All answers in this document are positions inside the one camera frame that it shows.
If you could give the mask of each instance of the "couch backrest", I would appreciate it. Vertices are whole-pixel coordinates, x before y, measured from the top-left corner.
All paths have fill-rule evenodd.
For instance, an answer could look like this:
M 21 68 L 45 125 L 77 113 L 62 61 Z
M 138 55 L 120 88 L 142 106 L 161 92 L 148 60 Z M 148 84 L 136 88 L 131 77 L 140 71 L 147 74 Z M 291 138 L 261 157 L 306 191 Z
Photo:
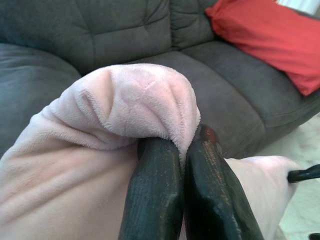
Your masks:
M 169 0 L 0 0 L 0 42 L 45 50 L 82 74 L 168 51 Z
M 170 0 L 171 37 L 174 49 L 183 49 L 214 39 L 205 9 L 217 0 Z

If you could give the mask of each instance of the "floor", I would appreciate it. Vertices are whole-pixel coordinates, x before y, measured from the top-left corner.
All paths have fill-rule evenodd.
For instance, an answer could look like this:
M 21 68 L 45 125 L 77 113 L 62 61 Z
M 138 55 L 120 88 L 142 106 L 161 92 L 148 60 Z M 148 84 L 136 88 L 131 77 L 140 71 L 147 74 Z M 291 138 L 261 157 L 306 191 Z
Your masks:
M 303 168 L 320 164 L 320 113 L 257 155 L 286 156 Z M 300 183 L 275 240 L 307 240 L 311 233 L 320 233 L 320 179 Z

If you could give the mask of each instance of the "pink fleece fabric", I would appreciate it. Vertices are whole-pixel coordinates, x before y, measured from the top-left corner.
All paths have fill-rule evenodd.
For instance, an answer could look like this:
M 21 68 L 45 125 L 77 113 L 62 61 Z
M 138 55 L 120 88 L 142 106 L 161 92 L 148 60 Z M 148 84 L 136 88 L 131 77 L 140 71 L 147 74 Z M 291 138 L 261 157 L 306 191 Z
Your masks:
M 183 163 L 199 122 L 189 81 L 171 68 L 114 65 L 84 76 L 34 115 L 0 160 L 0 239 L 116 240 L 137 139 L 172 140 Z M 297 166 L 257 161 L 228 163 L 269 240 L 295 190 L 286 174 Z

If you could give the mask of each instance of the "couch armrest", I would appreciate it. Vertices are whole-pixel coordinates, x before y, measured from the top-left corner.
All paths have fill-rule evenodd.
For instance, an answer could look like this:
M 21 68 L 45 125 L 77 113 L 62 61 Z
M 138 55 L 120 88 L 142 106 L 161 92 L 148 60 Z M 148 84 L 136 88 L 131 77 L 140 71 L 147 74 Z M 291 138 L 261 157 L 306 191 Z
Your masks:
M 50 53 L 0 43 L 0 158 L 32 115 L 81 76 Z

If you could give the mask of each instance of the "gray couch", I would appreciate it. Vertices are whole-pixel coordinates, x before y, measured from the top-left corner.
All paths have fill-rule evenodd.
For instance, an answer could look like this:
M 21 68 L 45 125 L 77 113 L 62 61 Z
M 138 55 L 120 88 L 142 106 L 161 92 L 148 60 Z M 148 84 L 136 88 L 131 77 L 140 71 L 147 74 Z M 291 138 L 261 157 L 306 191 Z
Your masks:
M 126 63 L 184 74 L 202 123 L 225 157 L 242 158 L 320 111 L 281 71 L 217 37 L 204 14 L 215 0 L 1 0 L 0 156 L 31 116 L 81 76 Z

